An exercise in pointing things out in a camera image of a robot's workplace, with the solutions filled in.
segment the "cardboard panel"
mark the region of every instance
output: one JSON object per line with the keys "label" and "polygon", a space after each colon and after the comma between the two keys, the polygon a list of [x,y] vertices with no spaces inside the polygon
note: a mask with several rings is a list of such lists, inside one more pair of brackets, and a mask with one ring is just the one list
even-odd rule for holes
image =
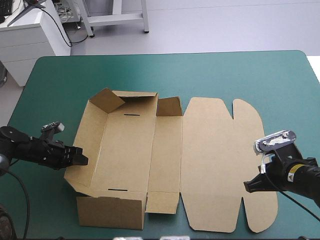
{"label": "cardboard panel", "polygon": [[146,92],[146,91],[112,91],[115,95],[122,98],[138,98],[138,97],[155,97],[156,92]]}
{"label": "cardboard panel", "polygon": [[148,192],[179,192],[182,117],[156,118]]}
{"label": "cardboard panel", "polygon": [[[243,185],[259,172],[261,157],[252,145],[264,136],[260,116],[240,99],[233,101],[233,115],[221,99],[194,97],[183,117],[181,195],[195,230],[233,232],[242,197],[254,232],[268,228],[277,215],[275,192],[258,197]],[[263,219],[254,214],[259,206],[268,212]]]}
{"label": "cardboard panel", "polygon": [[108,228],[142,229],[141,200],[116,197],[77,197],[79,224]]}
{"label": "cardboard panel", "polygon": [[181,193],[193,230],[232,233],[237,224],[240,196]]}
{"label": "cardboard panel", "polygon": [[110,114],[90,187],[146,193],[155,124],[156,116]]}
{"label": "cardboard panel", "polygon": [[97,163],[100,143],[104,134],[108,114],[88,101],[74,139],[74,146],[83,149],[83,154],[88,157],[87,166],[70,166],[66,169],[64,178],[79,183],[76,190],[90,195],[88,189],[91,177]]}
{"label": "cardboard panel", "polygon": [[179,192],[148,192],[146,212],[156,214],[176,214]]}
{"label": "cardboard panel", "polygon": [[91,97],[90,102],[106,113],[111,113],[113,110],[125,103],[108,88],[101,90],[95,96]]}
{"label": "cardboard panel", "polygon": [[182,116],[180,98],[178,96],[158,100],[157,116]]}
{"label": "cardboard panel", "polygon": [[182,116],[158,116],[149,173],[148,213],[175,214],[180,192]]}

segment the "brown cardboard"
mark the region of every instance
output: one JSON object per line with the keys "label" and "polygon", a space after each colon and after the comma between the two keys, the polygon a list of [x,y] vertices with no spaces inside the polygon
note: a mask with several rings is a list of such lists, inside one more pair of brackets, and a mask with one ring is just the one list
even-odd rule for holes
{"label": "brown cardboard", "polygon": [[176,213],[182,110],[178,97],[103,89],[89,99],[74,145],[88,166],[64,178],[77,192],[82,226],[143,229],[144,216]]}
{"label": "brown cardboard", "polygon": [[80,225],[141,230],[145,212],[175,214],[181,192],[195,230],[232,232],[242,198],[250,229],[269,227],[276,194],[243,185],[258,173],[262,121],[239,99],[233,113],[216,98],[192,98],[183,116],[177,96],[106,88],[91,97],[74,140],[88,165],[64,176],[87,195],[77,197]]}
{"label": "brown cardboard", "polygon": [[241,199],[249,228],[267,229],[278,212],[275,192],[246,192],[243,182],[258,173],[253,142],[264,136],[257,111],[233,101],[233,118],[217,98],[194,97],[183,117],[181,195],[194,230],[235,230]]}

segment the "green table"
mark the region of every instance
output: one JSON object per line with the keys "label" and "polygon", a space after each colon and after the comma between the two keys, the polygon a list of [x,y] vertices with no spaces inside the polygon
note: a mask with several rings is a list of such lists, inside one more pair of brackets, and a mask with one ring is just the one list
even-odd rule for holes
{"label": "green table", "polygon": [[[320,159],[320,85],[300,51],[43,57],[37,61],[9,125],[39,136],[42,125],[62,121],[65,131],[56,138],[72,145],[88,98],[105,87],[159,92],[161,98],[180,96],[183,110],[194,96],[222,98],[230,111],[233,99],[243,99],[260,113],[266,134],[294,130],[302,154]],[[233,233],[193,231],[181,201],[176,215],[146,214],[142,231],[81,227],[77,193],[64,180],[64,170],[24,161],[11,170],[21,176],[29,191],[30,238],[320,236],[320,224],[282,195],[278,195],[279,211],[274,224],[259,234],[248,229],[243,206]],[[0,181],[0,202],[9,210],[21,237],[25,224],[23,192],[9,175]],[[294,197],[320,215],[313,201]]]}

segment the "robotic arm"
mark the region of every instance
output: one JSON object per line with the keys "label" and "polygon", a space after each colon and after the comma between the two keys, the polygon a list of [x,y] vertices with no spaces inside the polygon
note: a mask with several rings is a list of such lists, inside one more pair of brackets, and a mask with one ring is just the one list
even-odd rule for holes
{"label": "robotic arm", "polygon": [[72,165],[87,165],[88,158],[82,148],[66,146],[62,141],[53,140],[54,134],[64,130],[57,121],[45,125],[39,138],[29,137],[11,126],[0,127],[0,176],[8,170],[12,158],[38,163],[59,170]]}
{"label": "robotic arm", "polygon": [[[290,191],[314,200],[320,208],[320,167],[314,157],[302,157],[296,138],[293,131],[283,130],[256,140],[254,151],[263,156],[260,174],[245,181],[245,189],[249,193]],[[271,162],[264,163],[271,155]]]}

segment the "white desk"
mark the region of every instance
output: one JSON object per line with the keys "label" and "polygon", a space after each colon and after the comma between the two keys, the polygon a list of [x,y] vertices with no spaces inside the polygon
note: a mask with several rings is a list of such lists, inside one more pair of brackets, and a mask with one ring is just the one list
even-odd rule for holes
{"label": "white desk", "polygon": [[[19,2],[20,0],[15,0],[13,11],[19,6]],[[42,5],[53,16],[67,40],[52,1],[47,0]],[[7,27],[21,9],[23,9],[22,3],[20,9],[0,24],[0,61],[19,86],[24,86],[38,58],[69,56],[71,49],[64,42],[52,19],[40,9],[31,10]]]}

